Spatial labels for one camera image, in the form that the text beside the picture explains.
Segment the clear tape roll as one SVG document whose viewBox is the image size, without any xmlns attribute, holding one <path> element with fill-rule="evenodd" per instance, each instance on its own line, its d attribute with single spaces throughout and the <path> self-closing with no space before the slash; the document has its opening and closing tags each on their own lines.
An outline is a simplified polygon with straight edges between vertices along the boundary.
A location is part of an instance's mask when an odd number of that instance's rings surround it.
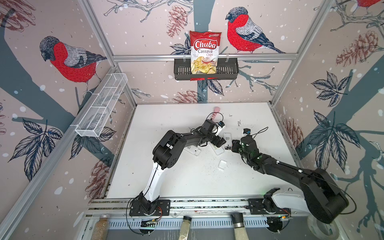
<svg viewBox="0 0 384 240">
<path fill-rule="evenodd" d="M 311 233 L 319 240 L 337 240 L 340 237 L 340 231 L 334 222 L 325 224 L 310 215 L 307 217 L 307 224 Z"/>
</svg>

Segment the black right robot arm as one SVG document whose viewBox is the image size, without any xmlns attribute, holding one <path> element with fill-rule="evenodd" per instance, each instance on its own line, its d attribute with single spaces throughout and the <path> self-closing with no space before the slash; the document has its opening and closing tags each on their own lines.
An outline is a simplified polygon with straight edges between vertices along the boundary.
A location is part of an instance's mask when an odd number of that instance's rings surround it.
<svg viewBox="0 0 384 240">
<path fill-rule="evenodd" d="M 265 193 L 262 204 L 270 214 L 278 210 L 295 209 L 330 224 L 349 206 L 347 194 L 323 169 L 313 171 L 298 168 L 260 153 L 256 141 L 250 135 L 233 140 L 231 150 L 239 154 L 243 162 L 254 171 L 279 178 L 301 190 L 299 193 L 283 193 L 281 188 L 273 188 Z"/>
</svg>

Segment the glass jar of grains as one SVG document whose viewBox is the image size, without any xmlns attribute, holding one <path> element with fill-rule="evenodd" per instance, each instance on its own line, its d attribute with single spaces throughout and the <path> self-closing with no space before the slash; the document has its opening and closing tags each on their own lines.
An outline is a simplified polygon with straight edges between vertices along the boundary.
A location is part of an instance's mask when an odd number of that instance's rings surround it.
<svg viewBox="0 0 384 240">
<path fill-rule="evenodd" d="M 99 221 L 95 224 L 91 240 L 106 240 L 110 227 L 109 215 L 101 215 Z"/>
</svg>

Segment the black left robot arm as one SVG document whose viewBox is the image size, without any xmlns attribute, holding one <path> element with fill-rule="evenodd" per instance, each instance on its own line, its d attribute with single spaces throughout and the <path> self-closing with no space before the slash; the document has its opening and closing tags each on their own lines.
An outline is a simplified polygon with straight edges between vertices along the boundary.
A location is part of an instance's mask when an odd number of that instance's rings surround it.
<svg viewBox="0 0 384 240">
<path fill-rule="evenodd" d="M 206 119 L 202 126 L 192 129 L 189 133 L 180 134 L 169 130 L 163 136 L 153 150 L 154 164 L 148 184 L 138 195 L 140 206 L 146 212 L 152 213 L 157 207 L 165 171 L 177 163 L 184 148 L 208 143 L 220 148 L 226 143 L 226 140 L 219 136 L 225 126 L 222 121 L 215 123 Z"/>
</svg>

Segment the slim seed bottle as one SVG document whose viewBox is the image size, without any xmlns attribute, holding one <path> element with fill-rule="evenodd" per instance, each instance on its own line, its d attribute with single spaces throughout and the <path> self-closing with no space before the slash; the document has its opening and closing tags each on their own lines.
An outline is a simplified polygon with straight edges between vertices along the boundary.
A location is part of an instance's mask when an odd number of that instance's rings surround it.
<svg viewBox="0 0 384 240">
<path fill-rule="evenodd" d="M 180 228 L 178 240 L 187 240 L 189 231 L 191 229 L 192 218 L 188 216 L 183 217 L 183 221 Z"/>
</svg>

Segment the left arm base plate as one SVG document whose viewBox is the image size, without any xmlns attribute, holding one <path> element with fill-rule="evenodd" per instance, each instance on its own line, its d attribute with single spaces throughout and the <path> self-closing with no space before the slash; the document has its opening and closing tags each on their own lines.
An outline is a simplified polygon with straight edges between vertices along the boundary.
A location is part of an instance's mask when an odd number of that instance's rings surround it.
<svg viewBox="0 0 384 240">
<path fill-rule="evenodd" d="M 133 199 L 128 204 L 130 217 L 160 217 L 169 216 L 171 208 L 170 200 L 156 200 L 153 203 Z"/>
</svg>

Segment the black-capped grain jar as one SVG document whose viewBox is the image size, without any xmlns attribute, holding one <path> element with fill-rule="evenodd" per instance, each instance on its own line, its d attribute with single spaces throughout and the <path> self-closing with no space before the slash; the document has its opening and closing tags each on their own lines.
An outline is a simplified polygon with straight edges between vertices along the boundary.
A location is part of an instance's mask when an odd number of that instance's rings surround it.
<svg viewBox="0 0 384 240">
<path fill-rule="evenodd" d="M 249 240 L 245 228 L 243 213 L 232 212 L 230 213 L 230 216 L 234 227 L 235 240 Z"/>
</svg>

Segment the black wall basket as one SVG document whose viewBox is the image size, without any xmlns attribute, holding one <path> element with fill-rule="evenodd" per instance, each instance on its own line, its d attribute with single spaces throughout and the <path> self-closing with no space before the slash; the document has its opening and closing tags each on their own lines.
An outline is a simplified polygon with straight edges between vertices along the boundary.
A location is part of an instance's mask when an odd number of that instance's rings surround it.
<svg viewBox="0 0 384 240">
<path fill-rule="evenodd" d="M 190 59 L 174 61 L 174 75 L 177 81 L 235 80 L 238 74 L 239 66 L 236 58 L 219 59 L 215 74 L 192 74 Z"/>
</svg>

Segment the Chuba cassava chips bag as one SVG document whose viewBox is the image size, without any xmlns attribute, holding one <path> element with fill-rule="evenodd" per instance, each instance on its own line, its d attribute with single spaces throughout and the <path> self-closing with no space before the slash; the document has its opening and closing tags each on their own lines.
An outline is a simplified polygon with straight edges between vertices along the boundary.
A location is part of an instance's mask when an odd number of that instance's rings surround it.
<svg viewBox="0 0 384 240">
<path fill-rule="evenodd" d="M 221 34 L 190 31 L 192 74 L 216 74 Z"/>
</svg>

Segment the white remote control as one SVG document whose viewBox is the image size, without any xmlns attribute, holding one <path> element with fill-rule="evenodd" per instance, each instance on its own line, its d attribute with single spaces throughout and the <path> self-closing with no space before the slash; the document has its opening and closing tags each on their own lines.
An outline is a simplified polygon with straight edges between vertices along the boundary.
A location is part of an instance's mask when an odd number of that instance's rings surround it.
<svg viewBox="0 0 384 240">
<path fill-rule="evenodd" d="M 210 144 L 210 146 L 216 155 L 221 155 L 225 152 L 225 150 L 222 147 L 216 147 L 215 145 L 212 145 L 212 144 Z"/>
<path fill-rule="evenodd" d="M 224 144 L 224 149 L 225 150 L 231 150 L 232 149 L 232 146 L 233 146 L 233 143 L 232 143 L 232 134 L 231 133 L 223 133 L 223 138 L 226 140 L 225 144 Z"/>
</svg>

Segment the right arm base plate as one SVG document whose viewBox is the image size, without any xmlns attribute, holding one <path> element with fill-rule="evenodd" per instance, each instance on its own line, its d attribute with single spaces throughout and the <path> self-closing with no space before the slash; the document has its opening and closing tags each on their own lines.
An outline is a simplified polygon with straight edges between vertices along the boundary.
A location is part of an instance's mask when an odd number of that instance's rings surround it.
<svg viewBox="0 0 384 240">
<path fill-rule="evenodd" d="M 290 215 L 290 209 L 281 209 L 270 199 L 248 199 L 251 215 Z"/>
</svg>

